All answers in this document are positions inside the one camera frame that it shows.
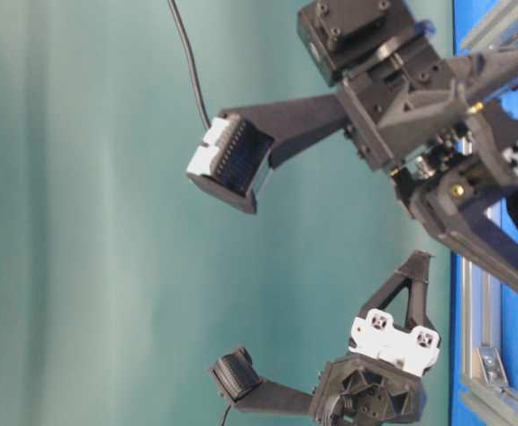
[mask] metal bracket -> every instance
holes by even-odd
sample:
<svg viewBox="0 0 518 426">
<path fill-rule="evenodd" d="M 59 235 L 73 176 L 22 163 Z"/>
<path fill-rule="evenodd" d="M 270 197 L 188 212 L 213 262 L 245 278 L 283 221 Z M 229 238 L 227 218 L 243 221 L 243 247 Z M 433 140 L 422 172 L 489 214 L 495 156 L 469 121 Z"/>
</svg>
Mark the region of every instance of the metal bracket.
<svg viewBox="0 0 518 426">
<path fill-rule="evenodd" d="M 476 356 L 480 358 L 483 380 L 487 385 L 497 388 L 509 387 L 506 370 L 501 362 L 498 349 L 483 346 L 477 349 Z"/>
</svg>

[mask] black connector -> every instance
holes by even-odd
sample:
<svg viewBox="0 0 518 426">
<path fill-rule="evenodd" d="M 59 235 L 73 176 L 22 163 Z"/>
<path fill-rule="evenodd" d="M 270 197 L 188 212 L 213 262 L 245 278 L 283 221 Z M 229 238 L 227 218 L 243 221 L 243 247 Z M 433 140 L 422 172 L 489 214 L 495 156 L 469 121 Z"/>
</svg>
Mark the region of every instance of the black connector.
<svg viewBox="0 0 518 426">
<path fill-rule="evenodd" d="M 237 114 L 215 118 L 188 166 L 200 189 L 246 213 L 266 179 L 273 139 Z"/>
</svg>

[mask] aluminum frame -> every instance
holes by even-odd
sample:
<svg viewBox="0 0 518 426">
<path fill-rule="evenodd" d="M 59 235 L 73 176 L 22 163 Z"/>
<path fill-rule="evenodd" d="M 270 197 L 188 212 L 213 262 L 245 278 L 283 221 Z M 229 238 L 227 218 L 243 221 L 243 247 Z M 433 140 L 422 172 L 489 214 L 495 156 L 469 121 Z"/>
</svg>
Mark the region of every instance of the aluminum frame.
<svg viewBox="0 0 518 426">
<path fill-rule="evenodd" d="M 518 45 L 518 1 L 501 0 L 474 28 L 461 47 L 470 51 Z M 473 147 L 463 145 L 465 154 Z M 488 209 L 486 215 L 501 225 L 501 203 Z M 501 283 L 477 266 L 461 258 L 462 282 L 462 370 L 461 380 L 468 386 L 461 393 L 466 406 L 490 425 L 518 426 L 518 390 L 509 385 L 501 362 Z M 483 351 L 494 356 L 485 358 Z M 501 372 L 497 376 L 486 370 L 485 360 Z"/>
</svg>

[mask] bolt head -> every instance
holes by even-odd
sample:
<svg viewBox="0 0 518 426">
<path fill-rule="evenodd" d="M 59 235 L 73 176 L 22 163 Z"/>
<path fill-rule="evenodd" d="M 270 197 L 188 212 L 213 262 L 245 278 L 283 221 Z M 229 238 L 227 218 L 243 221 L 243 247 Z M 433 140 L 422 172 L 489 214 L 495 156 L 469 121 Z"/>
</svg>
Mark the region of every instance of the bolt head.
<svg viewBox="0 0 518 426">
<path fill-rule="evenodd" d="M 466 190 L 461 184 L 456 184 L 451 188 L 451 194 L 456 198 L 462 198 L 466 194 Z"/>
</svg>

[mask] white connector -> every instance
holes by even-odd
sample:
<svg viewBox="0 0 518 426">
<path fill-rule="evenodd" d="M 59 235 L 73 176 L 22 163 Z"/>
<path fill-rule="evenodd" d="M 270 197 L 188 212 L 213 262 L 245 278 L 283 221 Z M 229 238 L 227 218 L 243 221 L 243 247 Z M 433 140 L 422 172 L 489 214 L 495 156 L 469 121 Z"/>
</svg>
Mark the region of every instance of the white connector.
<svg viewBox="0 0 518 426">
<path fill-rule="evenodd" d="M 383 360 L 406 373 L 422 377 L 438 360 L 440 336 L 423 326 L 405 333 L 393 324 L 393 316 L 379 309 L 371 309 L 366 319 L 356 317 L 351 329 L 356 347 L 350 346 L 349 351 Z"/>
<path fill-rule="evenodd" d="M 212 162 L 220 152 L 218 142 L 225 130 L 230 126 L 229 120 L 214 118 L 212 125 L 204 135 L 204 143 L 199 145 L 186 169 L 187 173 L 196 176 L 212 176 Z"/>
</svg>

